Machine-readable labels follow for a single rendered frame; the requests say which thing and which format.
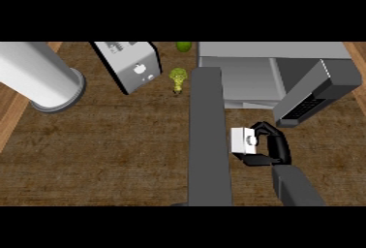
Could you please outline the green broccoli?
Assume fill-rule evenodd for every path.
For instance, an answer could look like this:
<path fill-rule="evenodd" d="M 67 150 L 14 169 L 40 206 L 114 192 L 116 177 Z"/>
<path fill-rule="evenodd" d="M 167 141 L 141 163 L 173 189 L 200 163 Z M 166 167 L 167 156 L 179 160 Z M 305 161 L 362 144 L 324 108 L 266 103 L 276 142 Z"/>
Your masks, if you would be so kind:
<path fill-rule="evenodd" d="M 169 77 L 175 81 L 175 87 L 173 87 L 173 92 L 181 93 L 182 92 L 182 87 L 184 87 L 184 82 L 188 79 L 188 72 L 182 68 L 175 68 L 170 71 Z"/>

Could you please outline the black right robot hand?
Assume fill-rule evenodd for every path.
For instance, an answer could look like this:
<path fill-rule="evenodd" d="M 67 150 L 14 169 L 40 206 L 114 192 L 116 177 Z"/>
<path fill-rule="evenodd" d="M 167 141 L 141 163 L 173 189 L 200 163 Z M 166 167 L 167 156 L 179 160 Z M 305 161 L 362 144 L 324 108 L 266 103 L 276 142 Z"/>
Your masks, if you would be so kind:
<path fill-rule="evenodd" d="M 290 165 L 293 163 L 291 149 L 284 133 L 266 121 L 257 122 L 251 129 L 254 130 L 254 137 L 262 135 L 268 137 L 268 151 L 269 155 L 256 153 L 234 152 L 234 155 L 250 167 Z"/>

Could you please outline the white milk carton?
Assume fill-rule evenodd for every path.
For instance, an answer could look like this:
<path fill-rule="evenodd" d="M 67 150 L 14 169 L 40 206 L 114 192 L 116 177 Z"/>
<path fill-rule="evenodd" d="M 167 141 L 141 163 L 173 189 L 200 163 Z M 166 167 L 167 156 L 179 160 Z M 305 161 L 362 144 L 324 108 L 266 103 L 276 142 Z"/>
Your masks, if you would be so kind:
<path fill-rule="evenodd" d="M 256 153 L 257 138 L 254 129 L 251 128 L 232 128 L 231 129 L 231 152 L 241 154 Z"/>

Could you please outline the dark grey microwave door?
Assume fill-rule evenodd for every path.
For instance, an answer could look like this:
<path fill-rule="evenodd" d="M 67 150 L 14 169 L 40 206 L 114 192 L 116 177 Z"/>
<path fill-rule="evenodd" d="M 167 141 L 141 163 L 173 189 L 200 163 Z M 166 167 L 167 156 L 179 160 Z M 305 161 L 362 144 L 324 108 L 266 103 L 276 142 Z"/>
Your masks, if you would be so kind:
<path fill-rule="evenodd" d="M 192 72 L 189 120 L 188 204 L 231 206 L 232 177 L 219 68 L 200 67 Z"/>

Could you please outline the silver toaster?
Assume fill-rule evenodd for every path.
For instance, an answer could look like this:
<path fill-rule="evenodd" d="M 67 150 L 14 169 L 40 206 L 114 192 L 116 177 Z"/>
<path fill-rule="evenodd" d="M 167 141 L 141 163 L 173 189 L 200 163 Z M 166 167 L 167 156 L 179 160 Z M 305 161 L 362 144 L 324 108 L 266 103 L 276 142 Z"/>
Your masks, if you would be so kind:
<path fill-rule="evenodd" d="M 151 42 L 92 42 L 124 95 L 161 75 L 161 58 Z"/>

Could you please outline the grey microwave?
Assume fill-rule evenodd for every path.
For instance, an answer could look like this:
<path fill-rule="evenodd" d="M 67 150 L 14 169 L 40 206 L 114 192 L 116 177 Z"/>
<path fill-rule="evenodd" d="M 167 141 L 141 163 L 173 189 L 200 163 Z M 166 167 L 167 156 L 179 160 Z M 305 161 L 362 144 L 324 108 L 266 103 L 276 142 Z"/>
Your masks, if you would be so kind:
<path fill-rule="evenodd" d="M 222 71 L 229 109 L 271 109 L 294 128 L 362 85 L 341 42 L 200 42 L 198 65 Z"/>

